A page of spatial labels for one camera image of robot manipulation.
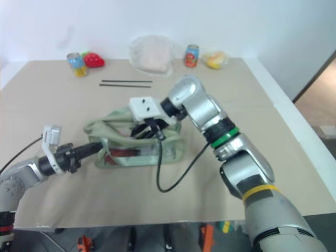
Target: black cable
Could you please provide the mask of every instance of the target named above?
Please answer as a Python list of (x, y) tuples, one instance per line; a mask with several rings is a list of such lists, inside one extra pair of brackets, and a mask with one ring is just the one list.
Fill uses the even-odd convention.
[(26, 147), (24, 147), (21, 151), (19, 151), (14, 157), (12, 157), (11, 160), (9, 160), (7, 162), (7, 164), (5, 164), (4, 167), (2, 167), (2, 169), (0, 170), (0, 174), (7, 168), (7, 166), (10, 165), (10, 163), (13, 162), (14, 159), (16, 159), (21, 153), (23, 153), (25, 150), (27, 150), (29, 147), (31, 147), (34, 143), (37, 143), (38, 141), (42, 140), (42, 136), (38, 139), (36, 139), (34, 142), (31, 142), (29, 145), (27, 145)]
[(206, 150), (206, 148), (208, 148), (208, 146), (210, 145), (209, 143), (207, 143), (203, 149), (197, 154), (197, 156), (194, 158), (194, 160), (190, 163), (190, 165), (188, 166), (187, 170), (185, 170), (185, 172), (182, 174), (182, 176), (176, 181), (175, 184), (173, 184), (171, 187), (167, 188), (167, 189), (162, 189), (161, 185), (160, 185), (160, 169), (161, 169), (161, 163), (162, 163), (162, 141), (159, 137), (158, 134), (156, 134), (156, 138), (157, 141), (159, 143), (159, 157), (157, 159), (157, 172), (156, 172), (156, 186), (157, 189), (159, 189), (159, 191), (161, 193), (167, 193), (170, 192), (172, 189), (174, 189), (181, 181), (182, 179), (187, 175), (187, 173), (190, 171), (190, 169), (193, 167), (193, 165), (196, 163), (196, 161), (200, 158), (200, 156), (204, 153), (204, 151)]

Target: beige tabletop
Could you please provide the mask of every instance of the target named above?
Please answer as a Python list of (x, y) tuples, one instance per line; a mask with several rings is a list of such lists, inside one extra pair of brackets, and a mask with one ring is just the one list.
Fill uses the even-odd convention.
[[(282, 117), (241, 59), (216, 71), (198, 64), (185, 68), (180, 61), (169, 78), (150, 77), (134, 70), (127, 60), (107, 61), (85, 78), (76, 78), (66, 61), (29, 62), (1, 91), (0, 164), (40, 136), (46, 123), (62, 126), (61, 143), (87, 142), (82, 127), (97, 117), (124, 107), (131, 97), (164, 99), (175, 81), (198, 76), (207, 92), (223, 106), (272, 165), (276, 185), (303, 215), (336, 211), (336, 202)], [(151, 89), (99, 87), (102, 79), (153, 80)], [(203, 136), (188, 119), (182, 137), (182, 161), (163, 165), (161, 183), (172, 185), (204, 146)], [(17, 161), (36, 153), (40, 144)], [(16, 227), (84, 227), (178, 221), (243, 219), (240, 200), (230, 195), (219, 176), (220, 163), (212, 150), (197, 161), (183, 182), (162, 194), (155, 184), (156, 166), (98, 169), (93, 158), (76, 174), (52, 176), (29, 189), (20, 202)]]

